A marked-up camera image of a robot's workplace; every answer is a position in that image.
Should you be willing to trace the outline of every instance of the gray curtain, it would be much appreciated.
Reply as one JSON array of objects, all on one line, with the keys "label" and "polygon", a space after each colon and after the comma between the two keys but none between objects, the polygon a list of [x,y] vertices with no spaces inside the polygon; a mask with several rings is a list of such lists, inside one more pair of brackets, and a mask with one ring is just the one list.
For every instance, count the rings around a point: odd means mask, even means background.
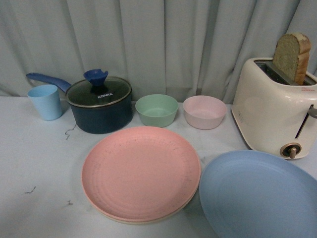
[{"label": "gray curtain", "polygon": [[75,83],[89,69],[130,81],[133,99],[209,95],[232,103],[244,62],[302,32],[317,75],[316,0],[1,0],[0,96],[39,72]]}]

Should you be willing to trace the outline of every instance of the bread slice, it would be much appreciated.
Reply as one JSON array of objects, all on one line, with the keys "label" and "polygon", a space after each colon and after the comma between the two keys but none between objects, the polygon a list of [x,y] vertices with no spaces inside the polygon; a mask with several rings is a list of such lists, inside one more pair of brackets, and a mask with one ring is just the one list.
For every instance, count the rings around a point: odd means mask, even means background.
[{"label": "bread slice", "polygon": [[277,42],[273,64],[298,85],[303,85],[311,43],[302,33],[283,35]]}]

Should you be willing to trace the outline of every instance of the pink plate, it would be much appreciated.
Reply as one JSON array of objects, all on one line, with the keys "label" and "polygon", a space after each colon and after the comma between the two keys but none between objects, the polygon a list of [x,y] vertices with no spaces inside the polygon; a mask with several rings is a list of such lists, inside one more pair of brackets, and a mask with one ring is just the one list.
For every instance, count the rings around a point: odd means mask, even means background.
[{"label": "pink plate", "polygon": [[102,214],[123,223],[147,223],[182,209],[195,194],[199,157],[180,135],[159,127],[113,133],[89,153],[82,184]]}]

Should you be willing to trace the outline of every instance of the kitchenware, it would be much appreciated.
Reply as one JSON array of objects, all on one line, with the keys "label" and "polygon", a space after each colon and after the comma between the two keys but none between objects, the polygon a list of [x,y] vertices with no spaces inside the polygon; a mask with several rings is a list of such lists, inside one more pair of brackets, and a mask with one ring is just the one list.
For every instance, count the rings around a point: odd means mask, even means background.
[{"label": "kitchenware", "polygon": [[152,94],[140,98],[135,108],[144,125],[166,127],[175,119],[178,102],[168,95]]},{"label": "kitchenware", "polygon": [[205,167],[199,194],[221,238],[317,238],[317,180],[281,157],[222,154]]},{"label": "kitchenware", "polygon": [[61,116],[58,88],[55,85],[34,87],[27,95],[43,120],[55,120]]},{"label": "kitchenware", "polygon": [[26,76],[59,87],[66,94],[78,127],[88,133],[104,134],[123,128],[133,117],[131,85],[107,75],[100,69],[89,70],[84,73],[85,80],[73,85],[39,73]]},{"label": "kitchenware", "polygon": [[203,95],[186,99],[183,108],[188,124],[204,130],[219,126],[227,112],[226,104],[223,101]]},{"label": "kitchenware", "polygon": [[253,58],[245,62],[232,114],[251,149],[285,159],[302,158],[317,137],[313,113],[317,78],[307,72],[304,85],[297,85],[271,60]]},{"label": "kitchenware", "polygon": [[182,209],[200,175],[200,159],[187,140],[165,128],[141,126],[101,140],[83,165],[82,185],[102,214],[139,224]]}]

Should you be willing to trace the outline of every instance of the light blue cup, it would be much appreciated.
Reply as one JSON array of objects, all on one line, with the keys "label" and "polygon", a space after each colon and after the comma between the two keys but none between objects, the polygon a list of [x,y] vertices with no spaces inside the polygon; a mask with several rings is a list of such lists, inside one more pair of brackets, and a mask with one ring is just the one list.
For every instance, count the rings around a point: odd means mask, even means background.
[{"label": "light blue cup", "polygon": [[34,87],[27,95],[43,120],[55,120],[61,116],[59,93],[55,85]]}]

